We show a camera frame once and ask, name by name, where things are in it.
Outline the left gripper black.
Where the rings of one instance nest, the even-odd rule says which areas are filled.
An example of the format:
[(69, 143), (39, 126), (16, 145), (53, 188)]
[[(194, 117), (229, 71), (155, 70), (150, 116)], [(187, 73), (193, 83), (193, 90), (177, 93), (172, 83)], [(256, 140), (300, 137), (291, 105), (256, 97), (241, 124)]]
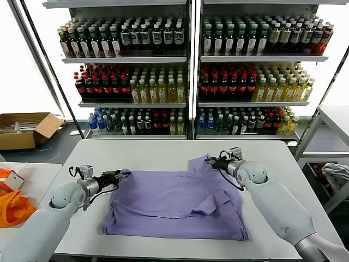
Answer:
[(101, 187), (107, 187), (110, 185), (117, 186), (119, 182), (124, 181), (128, 176), (129, 176), (128, 169), (104, 171), (102, 173), (102, 176), (99, 177)]

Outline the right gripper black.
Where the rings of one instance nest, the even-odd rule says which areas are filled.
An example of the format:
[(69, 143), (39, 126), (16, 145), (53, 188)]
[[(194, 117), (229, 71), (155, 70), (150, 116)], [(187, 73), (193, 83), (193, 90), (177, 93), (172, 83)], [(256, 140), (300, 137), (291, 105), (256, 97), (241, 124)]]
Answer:
[(218, 160), (217, 157), (210, 157), (205, 159), (206, 164), (212, 166), (215, 170), (227, 171), (228, 161), (227, 160)]

